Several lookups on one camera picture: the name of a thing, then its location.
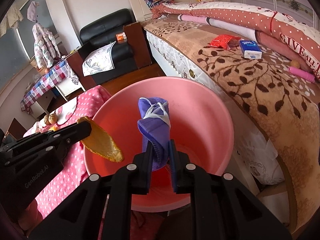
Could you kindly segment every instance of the red snack packet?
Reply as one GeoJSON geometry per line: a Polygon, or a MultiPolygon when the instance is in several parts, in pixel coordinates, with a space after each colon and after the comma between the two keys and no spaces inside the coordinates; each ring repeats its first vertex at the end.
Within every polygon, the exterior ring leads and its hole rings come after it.
{"type": "Polygon", "coordinates": [[[224,49],[230,49],[230,47],[228,46],[228,43],[231,40],[234,40],[236,42],[238,42],[241,38],[240,37],[236,37],[236,36],[232,36],[232,35],[228,35],[228,34],[222,34],[219,35],[217,37],[215,37],[210,43],[209,43],[209,47],[222,47],[224,49]]]}

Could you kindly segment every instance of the white mattress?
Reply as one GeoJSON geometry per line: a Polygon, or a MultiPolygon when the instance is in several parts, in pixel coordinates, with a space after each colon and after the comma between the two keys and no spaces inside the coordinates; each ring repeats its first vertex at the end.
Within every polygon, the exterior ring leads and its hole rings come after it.
{"type": "Polygon", "coordinates": [[[235,149],[244,159],[251,173],[262,184],[273,185],[284,181],[282,170],[276,157],[277,150],[242,112],[236,103],[215,82],[167,42],[147,32],[151,51],[167,76],[180,76],[197,81],[214,91],[228,108],[235,130],[235,149]]]}

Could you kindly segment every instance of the black leather sofa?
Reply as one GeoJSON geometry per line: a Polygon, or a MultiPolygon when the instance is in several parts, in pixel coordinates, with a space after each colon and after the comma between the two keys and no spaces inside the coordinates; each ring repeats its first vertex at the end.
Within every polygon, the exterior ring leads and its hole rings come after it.
{"type": "MultiPolygon", "coordinates": [[[[83,46],[78,50],[81,58],[85,60],[91,52],[116,41],[116,34],[122,33],[123,26],[132,22],[130,11],[121,9],[83,27],[80,31],[83,46]]],[[[138,69],[126,40],[114,44],[111,56],[114,69],[91,75],[97,85],[138,69]]]]}

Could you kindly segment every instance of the orange box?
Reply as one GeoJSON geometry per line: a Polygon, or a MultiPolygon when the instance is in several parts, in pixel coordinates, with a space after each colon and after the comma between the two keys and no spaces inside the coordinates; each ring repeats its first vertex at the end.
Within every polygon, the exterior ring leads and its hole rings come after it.
{"type": "Polygon", "coordinates": [[[125,33],[118,33],[116,34],[116,38],[117,38],[117,41],[121,41],[121,40],[124,40],[127,38],[127,36],[125,35],[125,33]]]}

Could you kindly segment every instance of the pink plastic basin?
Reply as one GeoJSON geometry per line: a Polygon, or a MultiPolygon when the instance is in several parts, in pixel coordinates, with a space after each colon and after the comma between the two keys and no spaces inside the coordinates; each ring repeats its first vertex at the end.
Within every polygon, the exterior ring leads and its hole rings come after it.
{"type": "MultiPolygon", "coordinates": [[[[122,89],[96,113],[93,120],[107,131],[124,153],[121,163],[110,162],[87,149],[84,161],[89,174],[114,174],[141,153],[142,135],[138,99],[160,97],[169,102],[171,130],[177,150],[207,172],[221,175],[228,165],[234,142],[230,114],[218,96],[204,85],[177,77],[146,79],[122,89]]],[[[132,209],[162,212],[190,203],[189,194],[176,195],[167,167],[154,171],[150,192],[133,195],[132,209]]]]}

